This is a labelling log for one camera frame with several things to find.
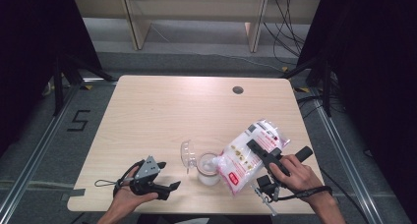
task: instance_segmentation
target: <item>floor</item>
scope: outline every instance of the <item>floor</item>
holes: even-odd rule
[[[277,78],[283,67],[294,68],[297,56],[274,41],[266,27],[256,53],[250,53],[244,25],[220,22],[154,21],[144,48],[132,48],[124,20],[85,19],[103,69],[114,76],[123,74],[170,74],[245,76]],[[276,33],[275,24],[268,28]],[[293,32],[305,39],[309,26],[293,26]],[[282,40],[294,52],[293,40]],[[175,65],[188,66],[186,70]],[[93,81],[95,76],[83,73]],[[291,79],[298,99],[318,94],[305,89],[308,71]],[[74,213],[66,200],[77,180],[96,129],[115,84],[90,82],[93,90],[66,88],[69,101],[65,114],[52,117],[53,94],[45,95],[36,106],[21,139],[0,159],[0,197],[11,195],[15,181],[27,182],[24,193],[12,194],[17,202],[2,223],[94,223],[102,213]],[[366,145],[351,124],[338,98],[331,99],[332,117],[328,118],[321,102],[300,104],[325,182],[334,189],[340,208],[349,223],[366,223],[355,205],[365,208],[369,223],[410,223],[372,157],[364,154]],[[74,115],[88,118],[86,129],[69,136],[68,129],[78,127]],[[27,166],[28,161],[36,161]],[[123,223],[136,223],[132,214]],[[273,223],[319,223],[312,215],[279,215]]]

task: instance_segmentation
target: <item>finger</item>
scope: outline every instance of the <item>finger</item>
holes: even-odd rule
[[[129,172],[127,177],[133,177],[133,175],[135,175],[136,171],[138,171],[139,166],[136,166],[134,168],[132,168],[132,170]]]
[[[288,172],[294,173],[295,171],[297,171],[297,168],[295,167],[294,163],[288,158],[281,159],[281,163],[288,170]]]
[[[309,165],[304,165],[304,164],[302,164],[302,165],[305,169],[307,169],[307,171],[309,171],[309,172],[313,171],[312,167],[310,167]]]
[[[278,168],[278,166],[274,163],[269,164],[269,169],[272,172],[273,176],[275,176],[279,181],[283,182],[287,178],[287,176]]]
[[[294,167],[302,166],[300,160],[298,160],[298,158],[294,154],[286,155],[285,159],[291,161],[291,163],[294,165]]]

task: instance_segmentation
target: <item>gray floor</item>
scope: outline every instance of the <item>gray floor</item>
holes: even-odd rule
[[[293,67],[274,58],[273,39],[265,28],[257,53],[250,53],[243,24],[156,21],[149,31],[144,49],[134,51],[125,21],[86,19],[86,24],[103,69],[114,77],[135,74],[278,78],[282,67]],[[306,36],[308,28],[294,27],[301,37]],[[292,41],[286,40],[286,43],[296,49]],[[296,63],[296,57],[282,47],[276,47],[275,53],[281,61]],[[87,78],[94,77],[90,73],[83,74]],[[307,75],[306,71],[292,78],[291,83],[294,87],[305,86]],[[71,212],[66,207],[66,200],[77,181],[114,87],[114,84],[94,83],[90,90],[77,89],[9,223],[94,223],[102,215],[99,212]],[[310,92],[295,94],[297,98],[311,95]],[[21,139],[1,157],[2,199],[14,181],[19,179],[49,122],[53,120],[53,100],[53,94],[50,94],[38,103]],[[332,120],[384,223],[410,223],[377,164],[364,155],[366,145],[348,115],[343,112],[338,99],[332,99],[331,105]],[[314,101],[309,101],[300,111],[305,117],[319,164],[358,202],[320,117],[321,108],[316,107]],[[89,110],[89,113],[79,116],[88,120],[88,123],[82,132],[69,132],[68,129],[80,127],[80,124],[72,122],[78,110]],[[326,184],[333,187],[334,196],[346,220],[349,223],[365,223],[341,189],[325,175],[324,179]],[[129,216],[123,223],[136,223],[138,215]],[[273,223],[319,223],[319,220],[314,215],[278,215],[273,218]]]

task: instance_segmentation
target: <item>wooden table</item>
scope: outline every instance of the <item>wooden table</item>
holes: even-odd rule
[[[240,86],[237,94],[233,87]],[[100,179],[116,181],[135,162],[152,155],[165,161],[155,182],[181,185],[167,201],[141,205],[141,213],[270,214],[266,205],[247,186],[233,196],[222,182],[207,187],[197,178],[197,169],[184,167],[180,146],[191,140],[197,156],[206,151],[221,152],[249,125],[261,118],[274,122],[291,139],[283,154],[311,146],[288,80],[124,76],[117,84],[91,145],[76,189],[84,196],[72,196],[72,211],[105,211],[113,186],[95,187]],[[304,164],[321,173],[313,155]],[[261,177],[266,169],[258,174]],[[281,196],[291,192],[281,189]],[[308,204],[291,199],[272,204],[278,213],[313,213]]]

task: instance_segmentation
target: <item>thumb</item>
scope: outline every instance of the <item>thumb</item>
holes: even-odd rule
[[[157,193],[149,193],[149,194],[143,195],[141,198],[141,203],[152,201],[156,199],[157,197],[158,197]]]

